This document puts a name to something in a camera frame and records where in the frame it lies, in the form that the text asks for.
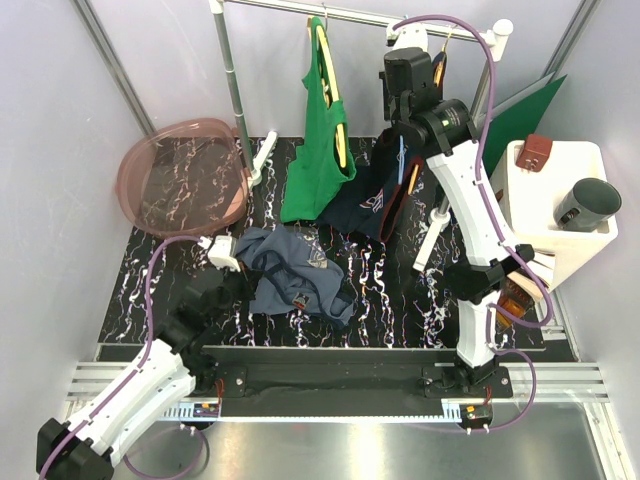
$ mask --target laundry basket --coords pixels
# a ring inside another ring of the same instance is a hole
[[[211,235],[246,212],[248,184],[231,129],[213,118],[159,130],[125,155],[122,211],[158,237]]]

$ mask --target brown box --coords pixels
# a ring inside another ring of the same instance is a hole
[[[550,138],[532,133],[524,142],[524,147],[516,160],[516,165],[530,172],[539,172],[549,160],[552,146],[553,140]]]

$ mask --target green tank top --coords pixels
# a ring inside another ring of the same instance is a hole
[[[353,180],[356,174],[353,155],[347,145],[347,166],[340,169],[335,149],[336,127],[344,124],[345,141],[348,142],[347,115],[342,100],[330,107],[324,99],[320,62],[324,58],[318,52],[316,27],[322,26],[319,18],[311,21],[311,68],[302,80],[308,91],[307,119],[304,144],[296,148],[296,159],[289,165],[287,185],[280,212],[280,221],[315,220],[327,204],[336,196],[344,182]]]

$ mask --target black mug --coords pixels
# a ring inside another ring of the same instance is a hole
[[[583,178],[560,202],[553,219],[562,230],[593,232],[622,206],[622,198],[610,183]]]

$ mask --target white plastic container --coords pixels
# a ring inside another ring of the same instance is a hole
[[[553,211],[586,177],[606,180],[600,148],[591,142],[553,142],[551,156],[542,171],[516,166],[524,141],[511,142],[491,176],[493,191],[503,191],[498,202],[507,223],[522,243],[556,255],[553,290],[618,236],[615,215],[595,232],[565,232],[553,219]]]

